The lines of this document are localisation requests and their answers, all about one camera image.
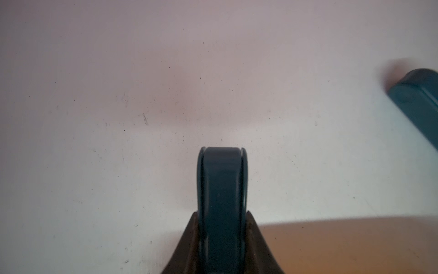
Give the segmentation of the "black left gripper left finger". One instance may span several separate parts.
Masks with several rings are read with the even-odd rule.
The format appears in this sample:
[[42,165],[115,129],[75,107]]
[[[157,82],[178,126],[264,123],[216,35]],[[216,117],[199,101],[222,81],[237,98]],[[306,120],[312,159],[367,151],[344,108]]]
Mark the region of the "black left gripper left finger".
[[194,212],[162,274],[198,274],[198,212]]

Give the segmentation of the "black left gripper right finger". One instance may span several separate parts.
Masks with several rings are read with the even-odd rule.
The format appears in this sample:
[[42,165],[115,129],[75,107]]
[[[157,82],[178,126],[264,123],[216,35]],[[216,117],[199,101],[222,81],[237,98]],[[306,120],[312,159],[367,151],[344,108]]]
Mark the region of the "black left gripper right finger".
[[245,246],[245,274],[284,274],[250,211],[246,213]]

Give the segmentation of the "yellow storage tray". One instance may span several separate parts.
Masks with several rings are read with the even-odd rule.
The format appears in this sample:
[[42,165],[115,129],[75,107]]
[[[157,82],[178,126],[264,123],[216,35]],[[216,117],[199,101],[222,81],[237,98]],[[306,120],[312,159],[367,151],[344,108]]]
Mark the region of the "yellow storage tray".
[[438,218],[391,216],[264,224],[287,274],[435,274]]

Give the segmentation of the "teal pruning pliers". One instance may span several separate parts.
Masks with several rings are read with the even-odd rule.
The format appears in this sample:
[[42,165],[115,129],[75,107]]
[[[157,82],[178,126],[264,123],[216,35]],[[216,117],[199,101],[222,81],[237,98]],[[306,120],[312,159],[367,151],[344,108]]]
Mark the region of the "teal pruning pliers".
[[198,271],[241,274],[248,158],[244,148],[203,147],[197,161]]

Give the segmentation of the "teal pliers at back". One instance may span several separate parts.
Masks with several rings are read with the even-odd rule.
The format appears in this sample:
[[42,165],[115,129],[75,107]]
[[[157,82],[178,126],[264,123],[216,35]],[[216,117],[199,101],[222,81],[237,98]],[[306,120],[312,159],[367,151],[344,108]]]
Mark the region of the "teal pliers at back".
[[418,68],[393,84],[387,94],[402,113],[438,148],[438,72]]

